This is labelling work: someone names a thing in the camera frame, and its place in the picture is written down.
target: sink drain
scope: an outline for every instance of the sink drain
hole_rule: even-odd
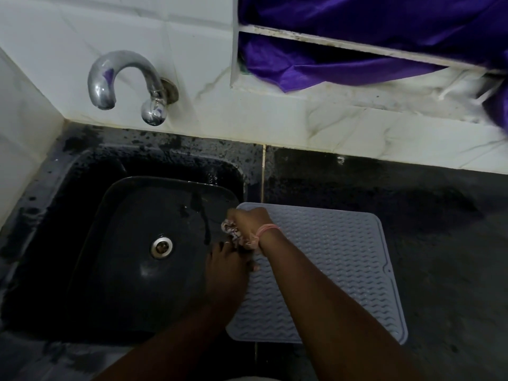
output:
[[[162,259],[167,257],[171,250],[173,250],[173,242],[167,237],[159,237],[153,243],[150,248],[150,253],[155,259]]]

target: purple plastic sheet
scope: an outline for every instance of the purple plastic sheet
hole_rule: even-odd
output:
[[[508,68],[508,0],[240,0],[242,24],[298,31]],[[365,85],[439,66],[241,33],[247,68],[284,92],[329,81]],[[485,104],[508,129],[508,85]]]

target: person's left arm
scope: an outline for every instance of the person's left arm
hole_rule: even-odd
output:
[[[251,256],[233,251],[231,243],[214,245],[206,262],[204,305],[127,353],[94,381],[185,380],[243,301],[251,265]]]

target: chrome faucet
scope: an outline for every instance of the chrome faucet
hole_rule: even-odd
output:
[[[127,67],[135,67],[143,73],[150,93],[150,98],[141,106],[141,117],[149,125],[161,125],[168,116],[166,106],[178,100],[178,90],[169,80],[162,79],[153,65],[136,52],[109,52],[92,64],[88,73],[88,94],[92,104],[101,110],[115,106],[115,77]]]

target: drying mat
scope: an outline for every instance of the drying mat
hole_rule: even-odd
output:
[[[273,222],[333,282],[371,313],[403,344],[407,327],[383,228],[374,214],[311,207],[242,203],[265,207]],[[238,341],[301,343],[268,260],[256,256],[245,300],[226,327]]]

